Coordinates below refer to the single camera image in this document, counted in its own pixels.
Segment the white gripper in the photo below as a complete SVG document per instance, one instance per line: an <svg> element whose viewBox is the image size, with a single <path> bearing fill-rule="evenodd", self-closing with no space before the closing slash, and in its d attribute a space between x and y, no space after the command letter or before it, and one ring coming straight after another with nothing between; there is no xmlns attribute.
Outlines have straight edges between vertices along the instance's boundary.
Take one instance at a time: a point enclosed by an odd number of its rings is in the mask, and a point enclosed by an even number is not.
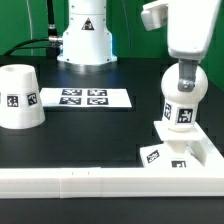
<svg viewBox="0 0 224 224"><path fill-rule="evenodd" d="M178 90L192 92L198 62L205 58L222 0L154 0L143 5L147 31L167 26L169 55L180 59Z"/></svg>

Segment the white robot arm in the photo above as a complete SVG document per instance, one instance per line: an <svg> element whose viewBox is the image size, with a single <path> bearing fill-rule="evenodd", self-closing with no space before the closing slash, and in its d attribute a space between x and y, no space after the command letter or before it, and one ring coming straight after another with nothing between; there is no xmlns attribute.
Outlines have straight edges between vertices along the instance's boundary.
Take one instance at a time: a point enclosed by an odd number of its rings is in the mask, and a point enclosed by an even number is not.
<svg viewBox="0 0 224 224"><path fill-rule="evenodd" d="M167 28L169 55L179 60L178 89L191 92L196 68L206 56L222 0L155 0L143 6L146 30ZM116 61L106 26L107 0L68 0L69 25L58 62L82 71Z"/></svg>

